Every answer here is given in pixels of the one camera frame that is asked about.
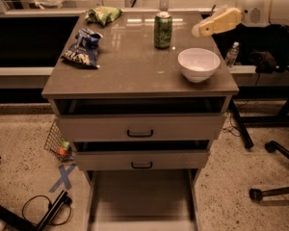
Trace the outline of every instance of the blue tape cross mark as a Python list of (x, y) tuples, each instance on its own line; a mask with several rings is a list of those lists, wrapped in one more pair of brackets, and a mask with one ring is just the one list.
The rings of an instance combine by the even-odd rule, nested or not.
[(59, 171), (61, 173), (61, 178), (55, 183), (55, 185), (49, 190), (51, 193), (55, 192), (62, 183), (65, 184), (66, 189), (70, 190), (71, 189), (71, 184), (70, 181), (68, 179), (68, 175), (76, 168), (75, 164), (72, 164), (67, 170), (65, 169), (65, 167), (63, 165), (59, 166)]

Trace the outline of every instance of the countertop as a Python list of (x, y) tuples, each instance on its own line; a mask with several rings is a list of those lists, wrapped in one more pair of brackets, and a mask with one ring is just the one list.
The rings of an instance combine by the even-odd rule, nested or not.
[(220, 96), (238, 92), (224, 61), (201, 83), (188, 81), (179, 70), (178, 54), (188, 48), (205, 48), (222, 55), (211, 37), (195, 38), (192, 27), (199, 12), (172, 12), (172, 39), (168, 49), (153, 42), (154, 12), (124, 12), (105, 27), (78, 19), (63, 54), (76, 41), (81, 28), (103, 35), (99, 41), (99, 69), (83, 69), (59, 59), (42, 92), (48, 99)]

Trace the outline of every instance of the soda can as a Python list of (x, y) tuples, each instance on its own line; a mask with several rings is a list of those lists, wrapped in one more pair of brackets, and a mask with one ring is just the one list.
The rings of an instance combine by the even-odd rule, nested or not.
[(154, 46), (164, 49), (171, 46), (172, 17), (167, 12), (159, 12), (154, 19)]

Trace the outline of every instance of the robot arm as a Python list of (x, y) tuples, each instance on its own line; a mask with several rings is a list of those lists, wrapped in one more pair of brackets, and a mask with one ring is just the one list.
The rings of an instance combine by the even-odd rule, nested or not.
[(289, 0), (236, 0), (236, 8), (221, 8), (193, 27), (195, 37), (206, 37), (234, 29), (238, 24), (266, 27), (289, 26)]

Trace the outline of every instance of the plastic bottle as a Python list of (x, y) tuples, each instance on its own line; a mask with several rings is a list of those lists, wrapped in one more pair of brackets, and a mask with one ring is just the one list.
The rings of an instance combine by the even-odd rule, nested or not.
[(238, 42), (234, 42), (231, 48), (228, 50), (227, 55), (225, 56), (225, 63), (228, 67), (232, 67), (237, 60), (237, 57), (240, 52), (240, 47)]

